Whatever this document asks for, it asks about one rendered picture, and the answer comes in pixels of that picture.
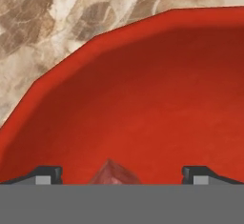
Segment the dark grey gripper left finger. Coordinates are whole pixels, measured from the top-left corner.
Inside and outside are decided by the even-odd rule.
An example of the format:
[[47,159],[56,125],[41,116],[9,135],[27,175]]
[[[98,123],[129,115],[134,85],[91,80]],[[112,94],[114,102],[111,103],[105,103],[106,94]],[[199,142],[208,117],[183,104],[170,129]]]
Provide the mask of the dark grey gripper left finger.
[[1,182],[1,185],[58,185],[63,183],[62,173],[60,166],[38,166],[30,173]]

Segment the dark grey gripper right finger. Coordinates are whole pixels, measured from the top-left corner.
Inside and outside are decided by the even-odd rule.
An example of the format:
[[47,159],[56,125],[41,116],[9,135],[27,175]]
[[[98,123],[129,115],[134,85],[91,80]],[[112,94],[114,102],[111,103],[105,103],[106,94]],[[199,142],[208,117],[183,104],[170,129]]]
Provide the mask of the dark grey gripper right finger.
[[184,166],[182,183],[190,185],[243,185],[243,182],[219,175],[207,166]]

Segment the red bowl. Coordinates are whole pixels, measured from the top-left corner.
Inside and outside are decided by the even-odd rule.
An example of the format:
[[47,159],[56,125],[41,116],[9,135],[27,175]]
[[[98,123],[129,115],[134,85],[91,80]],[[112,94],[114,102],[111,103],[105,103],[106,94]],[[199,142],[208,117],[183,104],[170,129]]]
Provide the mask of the red bowl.
[[112,160],[146,184],[185,165],[244,181],[244,7],[169,10],[37,79],[0,128],[0,182],[40,165],[85,184]]

